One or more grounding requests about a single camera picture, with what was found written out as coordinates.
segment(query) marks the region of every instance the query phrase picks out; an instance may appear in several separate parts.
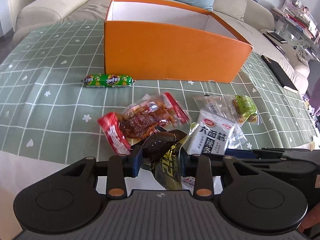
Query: open cardboard box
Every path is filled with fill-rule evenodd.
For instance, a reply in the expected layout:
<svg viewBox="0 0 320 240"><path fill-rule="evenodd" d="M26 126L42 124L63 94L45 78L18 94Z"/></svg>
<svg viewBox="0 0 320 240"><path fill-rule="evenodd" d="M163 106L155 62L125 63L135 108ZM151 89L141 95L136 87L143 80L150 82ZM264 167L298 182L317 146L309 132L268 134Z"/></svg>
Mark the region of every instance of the open cardboard box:
<svg viewBox="0 0 320 240"><path fill-rule="evenodd" d="M252 45L216 14L166 0L112 0L105 73L137 80L231 82Z"/></svg>

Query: green checkered tablecloth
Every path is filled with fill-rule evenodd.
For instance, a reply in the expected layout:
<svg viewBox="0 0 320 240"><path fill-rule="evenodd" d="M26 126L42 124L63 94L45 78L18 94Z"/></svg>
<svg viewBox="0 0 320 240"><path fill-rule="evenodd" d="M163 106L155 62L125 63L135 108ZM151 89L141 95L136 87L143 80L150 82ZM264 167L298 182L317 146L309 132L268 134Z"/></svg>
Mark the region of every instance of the green checkered tablecloth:
<svg viewBox="0 0 320 240"><path fill-rule="evenodd" d="M316 135L300 96L280 87L254 53L230 84L138 80L129 88L83 87L84 76L103 73L103 66L103 21L33 30L0 65L0 150L57 163L88 155L106 160L113 152L96 120L163 91L172 93L194 121L199 114L194 95L252 97L263 124L243 126L248 139L243 149L295 147Z"/></svg>

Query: human hand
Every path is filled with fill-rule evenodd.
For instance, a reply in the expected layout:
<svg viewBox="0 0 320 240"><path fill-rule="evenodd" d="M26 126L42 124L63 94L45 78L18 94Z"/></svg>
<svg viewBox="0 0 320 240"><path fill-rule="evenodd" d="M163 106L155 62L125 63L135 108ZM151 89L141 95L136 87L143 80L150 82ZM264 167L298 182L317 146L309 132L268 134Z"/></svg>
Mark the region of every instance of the human hand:
<svg viewBox="0 0 320 240"><path fill-rule="evenodd" d="M305 229L311 228L317 223L320 223L320 203L318 203L309 213L305 215L298 231L302 233Z"/></svg>

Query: black smartphone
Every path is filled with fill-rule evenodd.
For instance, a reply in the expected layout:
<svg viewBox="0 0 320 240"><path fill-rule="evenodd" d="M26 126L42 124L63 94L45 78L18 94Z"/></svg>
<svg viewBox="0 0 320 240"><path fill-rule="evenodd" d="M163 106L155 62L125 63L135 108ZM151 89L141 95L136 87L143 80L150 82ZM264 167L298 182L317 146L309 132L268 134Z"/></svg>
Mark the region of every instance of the black smartphone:
<svg viewBox="0 0 320 240"><path fill-rule="evenodd" d="M278 34L276 34L274 31L268 31L267 32L270 36L272 36L273 38L275 38L277 41L279 41L282 44L287 44L288 42L282 38L281 36L279 36Z"/></svg>

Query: copper-colored screw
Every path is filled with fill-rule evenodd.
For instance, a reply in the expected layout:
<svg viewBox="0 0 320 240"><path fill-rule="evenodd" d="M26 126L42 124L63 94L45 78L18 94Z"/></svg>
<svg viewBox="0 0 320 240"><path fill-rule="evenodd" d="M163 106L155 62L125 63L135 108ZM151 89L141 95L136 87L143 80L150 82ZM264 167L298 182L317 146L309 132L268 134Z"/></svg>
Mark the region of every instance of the copper-colored screw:
<svg viewBox="0 0 320 240"><path fill-rule="evenodd" d="M197 190L197 195L200 197L209 197L212 194L212 191L207 188L201 188Z"/></svg>
<svg viewBox="0 0 320 240"><path fill-rule="evenodd" d="M113 197L120 197L124 194L124 190L120 189L120 188L113 188L111 190L109 190L109 195L113 196Z"/></svg>

